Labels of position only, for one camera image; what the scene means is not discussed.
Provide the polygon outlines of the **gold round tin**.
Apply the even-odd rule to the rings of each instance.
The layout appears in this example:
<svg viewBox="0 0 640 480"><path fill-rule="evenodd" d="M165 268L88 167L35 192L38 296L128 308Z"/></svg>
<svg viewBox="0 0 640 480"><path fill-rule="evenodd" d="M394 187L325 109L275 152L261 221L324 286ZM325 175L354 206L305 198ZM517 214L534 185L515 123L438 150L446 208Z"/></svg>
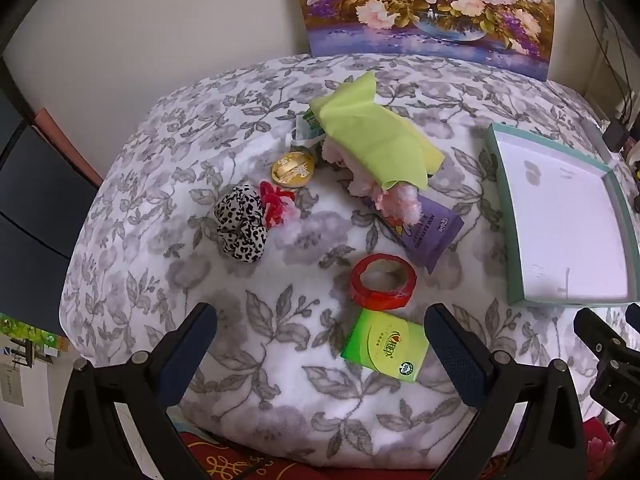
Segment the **gold round tin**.
<svg viewBox="0 0 640 480"><path fill-rule="evenodd" d="M308 152L289 152L271 167L271 179L284 188L302 188L313 174L314 158Z"/></svg>

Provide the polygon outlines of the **teal white shallow box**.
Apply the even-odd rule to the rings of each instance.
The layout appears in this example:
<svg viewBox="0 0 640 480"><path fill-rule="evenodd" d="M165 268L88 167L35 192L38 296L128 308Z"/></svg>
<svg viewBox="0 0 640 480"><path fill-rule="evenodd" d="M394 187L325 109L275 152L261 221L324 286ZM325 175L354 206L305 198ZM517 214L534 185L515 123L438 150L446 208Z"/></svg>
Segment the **teal white shallow box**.
<svg viewBox="0 0 640 480"><path fill-rule="evenodd" d="M497 162L509 304L638 301L638 240L612 168L503 124L489 127L487 147Z"/></svg>

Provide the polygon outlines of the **black power adapter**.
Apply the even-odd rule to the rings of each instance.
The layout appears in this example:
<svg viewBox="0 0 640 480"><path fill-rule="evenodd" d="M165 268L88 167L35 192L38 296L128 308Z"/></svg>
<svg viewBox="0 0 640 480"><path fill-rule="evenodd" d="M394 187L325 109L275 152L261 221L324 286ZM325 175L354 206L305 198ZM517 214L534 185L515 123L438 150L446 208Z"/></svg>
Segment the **black power adapter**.
<svg viewBox="0 0 640 480"><path fill-rule="evenodd" d="M613 119L608 124L602 136L604 144L612 153L620 152L628 138L629 131L618 119Z"/></svg>

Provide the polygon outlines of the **pink fluffy cloth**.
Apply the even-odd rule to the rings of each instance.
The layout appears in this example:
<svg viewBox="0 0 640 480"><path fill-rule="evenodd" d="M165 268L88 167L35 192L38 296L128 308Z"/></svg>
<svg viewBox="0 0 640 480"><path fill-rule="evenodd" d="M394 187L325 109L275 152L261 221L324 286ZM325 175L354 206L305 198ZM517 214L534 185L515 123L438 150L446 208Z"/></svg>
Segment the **pink fluffy cloth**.
<svg viewBox="0 0 640 480"><path fill-rule="evenodd" d="M414 226L419 222L422 206L416 186L399 182L384 190L369 170L328 136L322 143L321 155L326 162L346 168L352 173L352 182L347 188L350 195L368 198L385 218L397 220L407 226Z"/></svg>

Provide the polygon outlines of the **green tissue pack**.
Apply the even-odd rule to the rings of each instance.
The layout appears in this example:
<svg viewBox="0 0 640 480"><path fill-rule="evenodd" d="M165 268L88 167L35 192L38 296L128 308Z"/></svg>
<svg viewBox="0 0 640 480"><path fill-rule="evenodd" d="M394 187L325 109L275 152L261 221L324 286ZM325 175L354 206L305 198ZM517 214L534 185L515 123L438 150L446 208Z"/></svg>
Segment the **green tissue pack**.
<svg viewBox="0 0 640 480"><path fill-rule="evenodd" d="M416 382L429 346L422 325L361 310L341 356L402 382Z"/></svg>

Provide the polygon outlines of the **yellow sponge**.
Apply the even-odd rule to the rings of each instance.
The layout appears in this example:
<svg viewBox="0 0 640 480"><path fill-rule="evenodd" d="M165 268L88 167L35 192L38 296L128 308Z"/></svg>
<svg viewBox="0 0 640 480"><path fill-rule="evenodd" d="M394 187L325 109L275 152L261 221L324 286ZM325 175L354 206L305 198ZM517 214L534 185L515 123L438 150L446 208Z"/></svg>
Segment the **yellow sponge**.
<svg viewBox="0 0 640 480"><path fill-rule="evenodd" d="M401 117L401 122L408 128L420 145L426 173L429 176L436 174L445 160L445 154L442 151L439 151L439 149L427 139L426 135L416 128L411 120Z"/></svg>

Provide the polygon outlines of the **floral grey white blanket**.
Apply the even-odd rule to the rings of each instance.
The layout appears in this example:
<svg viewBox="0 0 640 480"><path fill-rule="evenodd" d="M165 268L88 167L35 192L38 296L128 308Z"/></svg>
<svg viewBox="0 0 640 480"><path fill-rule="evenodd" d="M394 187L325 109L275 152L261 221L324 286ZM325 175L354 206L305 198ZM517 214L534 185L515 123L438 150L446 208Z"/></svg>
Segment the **floral grey white blanket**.
<svg viewBox="0 0 640 480"><path fill-rule="evenodd" d="M371 73L378 102L411 119L445 160L427 194L457 211L462 232L421 273L403 318L441 302L492 350L518 362L567 362L582 414L594 355L571 310L506 302L506 246L494 122L592 153L593 111L555 82L448 58L291 56L180 88L160 99L125 144L94 200L63 287L60 321L96 365L153 348L201 301L218 333L183 398L183 414L213 434L314 466L434 468L472 419L434 354L416 382L347 362L358 310L349 273L374 252L401 255L388 227L349 195L349 174L321 166L297 191L298 219L273 231L262 258L227 256L213 206L258 184L288 151L309 102Z"/></svg>

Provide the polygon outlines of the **red tape roll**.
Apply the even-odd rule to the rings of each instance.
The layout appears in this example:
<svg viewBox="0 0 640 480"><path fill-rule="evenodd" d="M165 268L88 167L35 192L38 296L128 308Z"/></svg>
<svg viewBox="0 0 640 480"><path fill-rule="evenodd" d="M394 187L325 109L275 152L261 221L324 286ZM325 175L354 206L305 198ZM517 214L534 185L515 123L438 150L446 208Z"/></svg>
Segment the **red tape roll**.
<svg viewBox="0 0 640 480"><path fill-rule="evenodd" d="M349 292L352 301L371 311L389 311L405 307L416 289L418 277L403 258L373 254L352 268Z"/></svg>

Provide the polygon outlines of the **light green cloth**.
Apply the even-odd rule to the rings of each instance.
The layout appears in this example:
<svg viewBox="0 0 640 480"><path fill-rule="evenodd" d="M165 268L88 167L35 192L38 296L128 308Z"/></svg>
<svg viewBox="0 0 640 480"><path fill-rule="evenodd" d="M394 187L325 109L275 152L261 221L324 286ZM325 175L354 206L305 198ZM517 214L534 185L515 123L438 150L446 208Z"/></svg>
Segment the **light green cloth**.
<svg viewBox="0 0 640 480"><path fill-rule="evenodd" d="M329 138L369 170L384 190L399 182L424 190L427 173L418 141L401 116L375 102L375 96L375 76L366 73L314 99L310 109Z"/></svg>

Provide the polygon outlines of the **leopard print scrunchie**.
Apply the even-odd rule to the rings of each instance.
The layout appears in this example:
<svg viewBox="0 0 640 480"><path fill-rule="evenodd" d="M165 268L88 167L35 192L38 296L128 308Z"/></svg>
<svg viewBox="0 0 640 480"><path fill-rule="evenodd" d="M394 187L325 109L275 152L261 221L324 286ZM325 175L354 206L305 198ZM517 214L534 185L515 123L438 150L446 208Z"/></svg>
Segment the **leopard print scrunchie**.
<svg viewBox="0 0 640 480"><path fill-rule="evenodd" d="M267 241L265 208L250 184L235 185L213 209L224 253L241 262L262 258Z"/></svg>

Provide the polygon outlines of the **dark cabinet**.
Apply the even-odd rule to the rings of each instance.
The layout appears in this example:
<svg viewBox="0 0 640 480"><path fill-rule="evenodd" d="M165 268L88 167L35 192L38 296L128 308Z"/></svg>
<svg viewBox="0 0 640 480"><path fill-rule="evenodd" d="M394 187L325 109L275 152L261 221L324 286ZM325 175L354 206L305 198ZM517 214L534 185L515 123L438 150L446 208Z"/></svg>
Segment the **dark cabinet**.
<svg viewBox="0 0 640 480"><path fill-rule="evenodd" d="M70 257L98 188L37 128L1 65L1 312L61 335Z"/></svg>

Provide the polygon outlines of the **green white tube package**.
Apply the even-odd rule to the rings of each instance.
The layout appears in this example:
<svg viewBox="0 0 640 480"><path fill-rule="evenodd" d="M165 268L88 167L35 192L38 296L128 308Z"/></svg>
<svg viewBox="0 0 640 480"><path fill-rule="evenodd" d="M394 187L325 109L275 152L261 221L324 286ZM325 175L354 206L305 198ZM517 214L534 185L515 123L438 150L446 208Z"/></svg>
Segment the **green white tube package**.
<svg viewBox="0 0 640 480"><path fill-rule="evenodd" d="M293 130L286 136L286 145L289 148L304 148L311 150L321 143L326 137L326 132L320 126L314 113L308 110L304 114L295 117Z"/></svg>

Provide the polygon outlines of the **flower still-life painting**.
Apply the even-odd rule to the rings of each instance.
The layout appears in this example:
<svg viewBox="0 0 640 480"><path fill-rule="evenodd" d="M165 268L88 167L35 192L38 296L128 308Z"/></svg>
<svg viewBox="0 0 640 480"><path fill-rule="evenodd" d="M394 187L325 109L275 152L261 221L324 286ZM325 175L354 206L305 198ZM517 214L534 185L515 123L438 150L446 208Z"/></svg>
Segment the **flower still-life painting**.
<svg viewBox="0 0 640 480"><path fill-rule="evenodd" d="M435 55L544 80L554 0L299 0L311 53Z"/></svg>

